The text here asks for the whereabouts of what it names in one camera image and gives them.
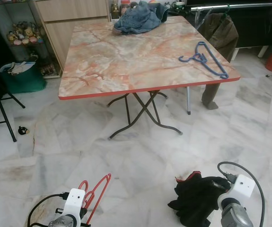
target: marble floor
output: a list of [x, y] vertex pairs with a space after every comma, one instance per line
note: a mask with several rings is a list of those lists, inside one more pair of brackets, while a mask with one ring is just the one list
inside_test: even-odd
[[[265, 227], [272, 227], [272, 77], [252, 50], [240, 50], [233, 65], [242, 74], [238, 82], [223, 83], [215, 98], [217, 110], [201, 104], [204, 87], [191, 88], [192, 114], [185, 109], [185, 88], [164, 90], [156, 98], [161, 122], [183, 132], [162, 129], [144, 114], [129, 130], [111, 141], [107, 137], [127, 124], [124, 101], [106, 104], [112, 97], [60, 101], [59, 79], [45, 90], [18, 94], [26, 106], [3, 101], [17, 143], [6, 125], [0, 125], [0, 227], [22, 227], [30, 209], [44, 195], [69, 191], [83, 180], [90, 189], [107, 173], [112, 180], [98, 206], [93, 227], [180, 227], [167, 204], [176, 199], [175, 176], [192, 171], [221, 176], [220, 161], [247, 167], [259, 180], [266, 197]], [[148, 99], [148, 93], [140, 93]], [[140, 105], [128, 97], [134, 117]], [[30, 130], [17, 133], [20, 125]], [[231, 166], [224, 170], [240, 171]], [[33, 221], [48, 224], [60, 199], [39, 207]], [[254, 226], [259, 225], [261, 198], [255, 188], [246, 206]], [[220, 226], [221, 212], [211, 216]]]

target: red table edge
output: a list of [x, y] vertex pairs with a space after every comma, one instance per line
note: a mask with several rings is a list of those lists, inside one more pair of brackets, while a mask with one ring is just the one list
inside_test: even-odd
[[206, 85], [206, 84], [233, 82], [233, 81], [238, 81], [240, 78], [241, 77], [236, 77], [236, 78], [228, 78], [228, 79], [222, 79], [222, 80], [212, 80], [207, 82], [177, 84], [177, 85], [170, 85], [170, 86], [163, 86], [163, 87], [149, 87], [149, 88], [140, 88], [140, 89], [134, 89], [134, 90], [125, 90], [125, 91], [112, 91], [112, 92], [103, 92], [103, 93], [95, 93], [95, 94], [79, 95], [79, 96], [66, 96], [66, 97], [58, 96], [58, 98], [60, 100], [71, 100], [71, 99], [78, 99], [78, 98], [93, 98], [93, 97], [101, 97], [101, 96], [124, 95], [127, 93], [137, 93], [137, 92], [156, 91], [156, 90], [164, 90], [164, 89], [171, 89], [171, 88], [178, 88], [178, 87], [191, 87], [191, 86]]

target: green bag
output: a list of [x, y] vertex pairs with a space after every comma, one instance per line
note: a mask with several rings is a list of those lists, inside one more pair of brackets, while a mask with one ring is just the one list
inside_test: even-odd
[[35, 62], [6, 64], [0, 68], [0, 75], [13, 94], [41, 91], [46, 86]]

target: gray cable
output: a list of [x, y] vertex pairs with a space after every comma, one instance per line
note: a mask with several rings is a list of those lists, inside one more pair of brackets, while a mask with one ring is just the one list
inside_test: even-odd
[[264, 198], [264, 194], [263, 194], [262, 188], [261, 188], [258, 180], [255, 178], [255, 176], [248, 169], [246, 169], [245, 167], [243, 167], [243, 166], [241, 166], [241, 165], [239, 165], [237, 163], [234, 163], [234, 162], [220, 162], [218, 164], [217, 168], [220, 171], [220, 173], [222, 173], [224, 176], [227, 176], [227, 174], [224, 173], [220, 169], [220, 166], [223, 165], [223, 164], [230, 164], [230, 165], [238, 166], [239, 168], [243, 169], [245, 172], [247, 172], [252, 177], [252, 179], [254, 180], [254, 182], [256, 183], [256, 185], [258, 186], [258, 189], [259, 189], [260, 194], [261, 194], [261, 199], [262, 199], [262, 213], [261, 213], [260, 227], [263, 227], [264, 216], [265, 216], [265, 198]]

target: wooden cabinet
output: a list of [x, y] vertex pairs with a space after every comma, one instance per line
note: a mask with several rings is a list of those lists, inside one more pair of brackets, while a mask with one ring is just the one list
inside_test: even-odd
[[79, 24], [91, 24], [108, 22], [107, 18], [95, 18], [74, 21], [60, 21], [55, 23], [45, 24], [51, 40], [53, 40], [54, 48], [57, 52], [59, 61], [64, 67], [66, 56], [70, 47], [70, 39], [74, 27]]
[[108, 0], [35, 1], [42, 24], [62, 70], [74, 27], [110, 21], [108, 4]]

